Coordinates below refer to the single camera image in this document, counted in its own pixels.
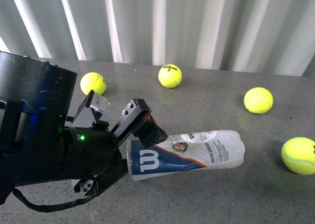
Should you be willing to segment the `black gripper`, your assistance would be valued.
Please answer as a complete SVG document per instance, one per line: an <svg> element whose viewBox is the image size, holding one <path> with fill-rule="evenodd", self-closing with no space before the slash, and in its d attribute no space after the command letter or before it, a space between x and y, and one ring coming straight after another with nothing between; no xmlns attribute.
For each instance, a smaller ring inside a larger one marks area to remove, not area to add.
<svg viewBox="0 0 315 224"><path fill-rule="evenodd" d="M104 192L127 174L127 162L118 148L130 134L143 147L168 138L143 99L132 99L123 109L119 122L110 133L97 128L67 127L63 131L64 157L59 180L71 179L74 191L85 196Z"/></svg>

